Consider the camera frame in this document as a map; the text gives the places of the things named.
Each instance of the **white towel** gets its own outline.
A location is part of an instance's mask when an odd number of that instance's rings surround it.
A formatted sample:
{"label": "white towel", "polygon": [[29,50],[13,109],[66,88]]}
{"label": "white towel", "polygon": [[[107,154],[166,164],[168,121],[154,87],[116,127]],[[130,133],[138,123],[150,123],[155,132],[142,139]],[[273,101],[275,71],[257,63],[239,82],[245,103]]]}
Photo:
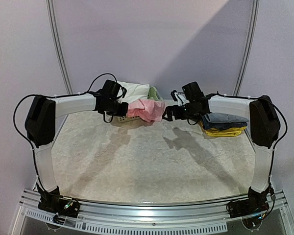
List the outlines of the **white towel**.
{"label": "white towel", "polygon": [[[137,83],[118,82],[125,87],[127,92],[124,98],[120,98],[119,102],[132,103],[138,99],[148,99],[149,84],[141,85]],[[122,90],[119,91],[118,96],[122,95]]]}

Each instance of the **wall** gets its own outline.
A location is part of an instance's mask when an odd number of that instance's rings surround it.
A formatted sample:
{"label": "wall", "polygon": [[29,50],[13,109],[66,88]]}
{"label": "wall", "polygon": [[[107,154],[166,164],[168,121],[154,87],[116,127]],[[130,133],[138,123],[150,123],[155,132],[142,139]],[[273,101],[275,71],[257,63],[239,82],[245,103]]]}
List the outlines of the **wall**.
{"label": "wall", "polygon": [[112,72],[119,80],[154,85],[164,98],[193,81],[206,94],[232,94],[252,2],[54,1],[73,90],[82,92],[94,77]]}
{"label": "wall", "polygon": [[[12,115],[26,94],[64,94],[46,1],[0,1],[0,235],[7,235],[24,188],[35,181],[30,146]],[[30,101],[17,113],[24,131]]]}
{"label": "wall", "polygon": [[294,217],[294,0],[261,1],[240,94],[270,95],[288,121],[289,132],[277,146],[272,174]]}

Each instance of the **plastic basket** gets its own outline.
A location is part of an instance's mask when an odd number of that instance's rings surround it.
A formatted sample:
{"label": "plastic basket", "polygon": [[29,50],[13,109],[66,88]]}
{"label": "plastic basket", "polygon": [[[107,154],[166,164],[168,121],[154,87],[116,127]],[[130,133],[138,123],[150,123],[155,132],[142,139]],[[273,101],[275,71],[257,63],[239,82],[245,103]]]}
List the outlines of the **plastic basket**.
{"label": "plastic basket", "polygon": [[[150,87],[149,88],[148,99],[153,99],[155,101],[163,100],[155,87]],[[118,122],[122,123],[122,122],[137,120],[137,119],[140,119],[140,117],[139,116],[135,116],[135,117],[118,117]]]}

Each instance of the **blue folded cloth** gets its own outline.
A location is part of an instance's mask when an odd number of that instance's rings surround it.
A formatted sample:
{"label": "blue folded cloth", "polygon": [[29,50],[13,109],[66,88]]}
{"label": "blue folded cloth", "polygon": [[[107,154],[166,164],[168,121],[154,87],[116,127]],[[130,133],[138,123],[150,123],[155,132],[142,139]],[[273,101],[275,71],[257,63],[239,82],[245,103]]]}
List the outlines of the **blue folded cloth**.
{"label": "blue folded cloth", "polygon": [[215,128],[224,131],[230,128],[247,126],[248,119],[230,114],[205,114],[202,116],[204,130]]}

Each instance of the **pink cloth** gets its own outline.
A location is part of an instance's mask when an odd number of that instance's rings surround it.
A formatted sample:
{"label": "pink cloth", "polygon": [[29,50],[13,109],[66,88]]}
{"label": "pink cloth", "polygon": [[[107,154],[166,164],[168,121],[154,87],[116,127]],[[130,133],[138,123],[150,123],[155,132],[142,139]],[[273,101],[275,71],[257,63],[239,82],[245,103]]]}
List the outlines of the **pink cloth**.
{"label": "pink cloth", "polygon": [[128,105],[127,116],[139,116],[142,120],[161,121],[165,111],[164,101],[154,101],[152,99],[138,99]]}

